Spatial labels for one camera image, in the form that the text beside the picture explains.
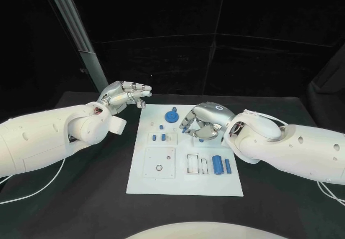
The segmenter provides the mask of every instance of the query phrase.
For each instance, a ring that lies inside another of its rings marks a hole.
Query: silver robotic hand
[[[152,96],[152,87],[127,81],[116,81],[111,83],[97,100],[110,110],[111,115],[120,113],[129,104],[137,104],[137,107],[145,109],[146,102],[140,97]]]
[[[218,132],[227,130],[227,127],[234,119],[236,114],[223,105],[207,102],[198,104],[179,125],[182,132],[204,140],[217,138]],[[201,129],[189,129],[191,124],[197,120]]]

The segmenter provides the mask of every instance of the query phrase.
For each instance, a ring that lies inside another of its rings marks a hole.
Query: robotic hand
[[[199,130],[189,129],[197,119]],[[221,145],[249,163],[260,160],[279,170],[318,182],[345,184],[345,134],[286,124],[277,118],[244,110],[236,115],[217,103],[197,105],[182,120],[181,129],[204,140],[224,131]]]
[[[36,170],[101,142],[110,132],[121,134],[126,120],[113,116],[129,104],[145,109],[140,97],[150,86],[116,81],[97,102],[9,119],[0,124],[0,177]]]

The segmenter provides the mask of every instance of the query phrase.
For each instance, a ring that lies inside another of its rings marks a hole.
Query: rectangular slot
[[[201,159],[202,174],[208,174],[207,159]]]
[[[188,161],[188,173],[199,173],[199,161],[198,161],[198,155],[186,155],[186,161]]]

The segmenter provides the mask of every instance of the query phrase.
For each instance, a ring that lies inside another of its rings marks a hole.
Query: white cable
[[[0,184],[12,177],[13,175],[7,176],[2,181]]]
[[[277,122],[280,122],[283,125],[287,125],[287,123],[286,122],[283,122],[280,119],[277,119],[276,117],[273,117],[273,116],[270,116],[270,115],[267,115],[267,114],[263,114],[263,113],[257,113],[260,116],[263,116],[263,117],[266,117],[266,118],[269,118],[269,119],[272,119],[272,120],[276,120]]]
[[[9,201],[0,202],[0,204],[19,201],[19,200],[22,200],[22,199],[25,199],[25,198],[29,198],[31,196],[36,195],[36,194],[49,186],[49,184],[52,183],[54,179],[58,177],[58,174],[59,174],[59,171],[61,171],[61,169],[62,169],[64,163],[65,163],[65,158],[64,158],[64,160],[62,160],[62,164],[61,164],[61,166],[59,166],[59,170],[58,170],[58,172],[57,172],[57,174],[55,174],[55,176],[54,176],[51,182],[44,186],[44,188],[41,188],[41,190],[38,190],[33,194],[31,194],[31,195],[22,197],[22,198],[16,198],[16,199],[12,199],[12,200],[9,200]]]
[[[332,199],[335,199],[344,206],[345,206],[345,200],[344,199],[339,199],[335,195],[334,195],[334,193],[332,193],[332,191],[329,190],[329,188],[326,187],[326,185],[324,184],[324,182],[316,182],[318,183],[318,186],[319,186],[319,188],[321,188],[321,191],[325,193],[325,195],[328,195]],[[331,193],[331,195],[324,191],[324,189],[322,189],[322,187],[321,187],[321,184],[322,184],[322,186],[326,188],[326,190],[329,191],[329,193]]]

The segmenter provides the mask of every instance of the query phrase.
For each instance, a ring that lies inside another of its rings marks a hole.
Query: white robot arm
[[[189,129],[197,119],[199,130]],[[197,105],[179,128],[204,140],[223,130],[223,146],[231,147],[247,163],[260,160],[279,170],[318,182],[345,184],[345,134],[300,125],[283,126],[274,117],[246,110],[236,115],[227,107],[207,102]]]
[[[108,131],[121,134],[126,120],[113,116],[127,104],[146,107],[140,97],[150,86],[116,81],[97,102],[9,119],[0,124],[0,177],[46,167],[101,142]]]

